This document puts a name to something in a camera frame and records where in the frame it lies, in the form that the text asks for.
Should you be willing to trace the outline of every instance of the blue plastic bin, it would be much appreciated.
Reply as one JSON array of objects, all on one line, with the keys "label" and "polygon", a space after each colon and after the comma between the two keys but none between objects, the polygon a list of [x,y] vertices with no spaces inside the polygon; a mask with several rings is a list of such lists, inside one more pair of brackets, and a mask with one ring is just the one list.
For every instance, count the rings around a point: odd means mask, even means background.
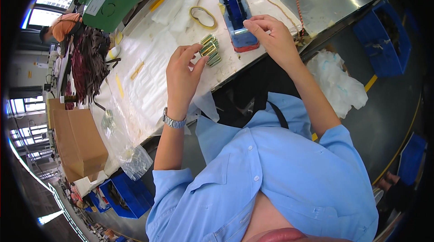
[{"label": "blue plastic bin", "polygon": [[417,178],[426,144],[423,138],[413,132],[402,150],[398,176],[406,185],[412,185]]},{"label": "blue plastic bin", "polygon": [[118,239],[115,240],[116,242],[125,242],[127,239],[123,236],[118,237]]},{"label": "blue plastic bin", "polygon": [[[114,184],[119,195],[130,209],[129,211],[123,209],[120,205],[116,205],[113,199],[110,198],[108,189],[110,183]],[[106,180],[99,188],[106,196],[113,210],[123,218],[138,219],[154,205],[154,198],[142,181],[133,181],[125,173]]]},{"label": "blue plastic bin", "polygon": [[[390,38],[375,13],[378,9],[386,12],[398,28],[400,55],[396,54],[393,44],[390,41],[388,42]],[[389,2],[383,0],[377,4],[362,20],[354,25],[353,31],[365,47],[366,54],[378,77],[402,75],[404,73],[410,56],[410,39],[401,24],[401,19]]]},{"label": "blue plastic bin", "polygon": [[87,212],[91,212],[91,213],[93,212],[91,207],[86,207],[86,208],[84,208],[84,210],[86,210]]},{"label": "blue plastic bin", "polygon": [[101,209],[101,208],[99,207],[99,205],[98,205],[98,204],[99,204],[99,199],[98,199],[98,197],[96,196],[96,194],[95,194],[93,191],[91,191],[91,192],[89,193],[89,197],[90,197],[90,199],[92,200],[93,205],[96,207],[96,209],[98,209],[98,211],[99,211],[100,213],[107,212],[107,211],[111,208],[110,204],[108,204],[107,207],[106,207],[106,209]]}]

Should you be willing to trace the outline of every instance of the metal watch band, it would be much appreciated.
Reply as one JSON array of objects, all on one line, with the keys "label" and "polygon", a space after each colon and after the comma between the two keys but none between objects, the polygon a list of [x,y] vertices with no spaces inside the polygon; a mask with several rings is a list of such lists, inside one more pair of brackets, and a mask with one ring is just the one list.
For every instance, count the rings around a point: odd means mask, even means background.
[{"label": "metal watch band", "polygon": [[170,126],[172,128],[175,128],[175,129],[183,128],[185,126],[185,119],[184,120],[172,120],[171,118],[169,118],[167,116],[167,107],[164,108],[163,121],[165,124],[167,124],[168,126]]}]

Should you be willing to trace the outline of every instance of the stack of buckles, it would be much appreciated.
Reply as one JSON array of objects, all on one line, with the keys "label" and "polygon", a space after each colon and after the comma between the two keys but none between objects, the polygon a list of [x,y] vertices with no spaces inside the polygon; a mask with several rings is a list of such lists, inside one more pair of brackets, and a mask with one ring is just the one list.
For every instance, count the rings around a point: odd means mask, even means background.
[{"label": "stack of buckles", "polygon": [[207,62],[207,65],[213,67],[217,63],[221,61],[221,58],[218,54],[218,41],[217,38],[213,34],[209,34],[204,39],[200,41],[200,44],[203,45],[202,49],[199,50],[201,56],[209,56],[210,59]]}]

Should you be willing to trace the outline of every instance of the rope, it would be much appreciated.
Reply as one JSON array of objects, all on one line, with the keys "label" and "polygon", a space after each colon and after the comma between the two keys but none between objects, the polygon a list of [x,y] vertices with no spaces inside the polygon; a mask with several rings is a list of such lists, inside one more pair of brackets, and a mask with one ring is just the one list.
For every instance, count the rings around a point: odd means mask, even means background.
[{"label": "rope", "polygon": [[279,5],[277,5],[276,3],[274,3],[271,0],[267,0],[267,1],[270,2],[270,3],[272,3],[274,6],[278,7],[280,9],[280,11],[291,21],[292,25],[297,30],[297,37],[298,37],[297,39],[300,40],[301,39],[301,37],[300,37],[300,31],[298,30],[298,28],[297,28],[296,24],[294,23],[294,21],[283,11],[283,9]]},{"label": "rope", "polygon": [[303,17],[301,16],[300,3],[298,0],[296,0],[296,4],[297,4],[297,10],[299,11],[300,22],[301,22],[301,37],[303,37],[304,36],[304,24],[303,24]]}]

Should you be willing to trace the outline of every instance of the right hand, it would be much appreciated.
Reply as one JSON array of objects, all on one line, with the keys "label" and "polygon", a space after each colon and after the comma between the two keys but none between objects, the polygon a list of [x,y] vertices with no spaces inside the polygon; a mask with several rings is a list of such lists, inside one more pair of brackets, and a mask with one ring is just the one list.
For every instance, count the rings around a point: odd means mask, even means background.
[{"label": "right hand", "polygon": [[288,74],[303,64],[288,28],[270,15],[256,15],[244,26],[259,40],[270,57]]}]

